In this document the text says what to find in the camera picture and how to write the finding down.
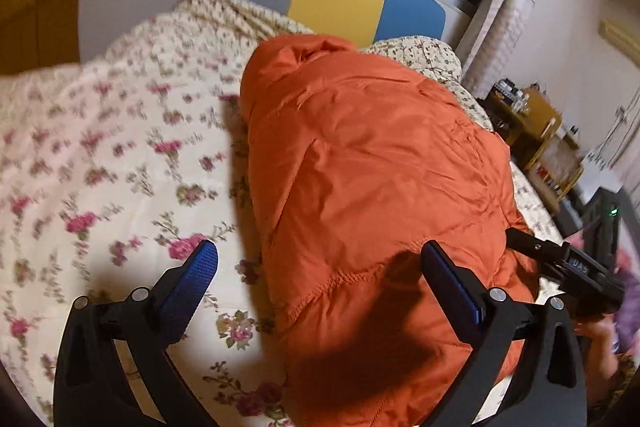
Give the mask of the person's right hand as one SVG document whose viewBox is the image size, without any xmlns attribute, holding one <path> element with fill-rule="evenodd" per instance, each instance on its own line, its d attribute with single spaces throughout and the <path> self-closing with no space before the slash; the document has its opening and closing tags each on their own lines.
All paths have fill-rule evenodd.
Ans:
<svg viewBox="0 0 640 427">
<path fill-rule="evenodd" d="M 584 369 L 588 404 L 593 407 L 604 401 L 622 381 L 620 358 L 614 353 L 614 322 L 611 315 L 578 319 L 574 322 L 574 332 L 590 340 Z"/>
</svg>

